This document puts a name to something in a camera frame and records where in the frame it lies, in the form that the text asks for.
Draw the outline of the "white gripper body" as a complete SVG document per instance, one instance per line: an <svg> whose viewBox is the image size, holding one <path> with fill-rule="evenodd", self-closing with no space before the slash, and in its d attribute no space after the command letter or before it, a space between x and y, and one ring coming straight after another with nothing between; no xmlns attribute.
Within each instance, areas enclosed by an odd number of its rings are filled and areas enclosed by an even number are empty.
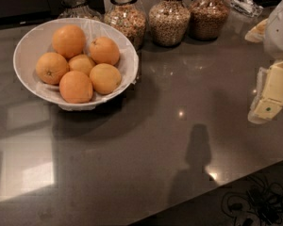
<svg viewBox="0 0 283 226"><path fill-rule="evenodd" d="M267 20L263 45L264 50L274 59L283 59L283 0Z"/></svg>

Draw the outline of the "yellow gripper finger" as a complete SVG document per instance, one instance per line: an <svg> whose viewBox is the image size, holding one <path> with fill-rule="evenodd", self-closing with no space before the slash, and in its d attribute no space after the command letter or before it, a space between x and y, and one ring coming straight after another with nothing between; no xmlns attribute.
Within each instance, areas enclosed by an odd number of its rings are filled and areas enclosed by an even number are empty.
<svg viewBox="0 0 283 226"><path fill-rule="evenodd" d="M268 69L259 68L257 94L250 106L248 120L263 124L274 119L283 109L283 60Z"/></svg>
<svg viewBox="0 0 283 226"><path fill-rule="evenodd" d="M244 38L247 41L258 43L262 42L264 38L264 33L265 33L265 27L267 24L267 20L264 19L257 25L255 25L251 30L249 30Z"/></svg>

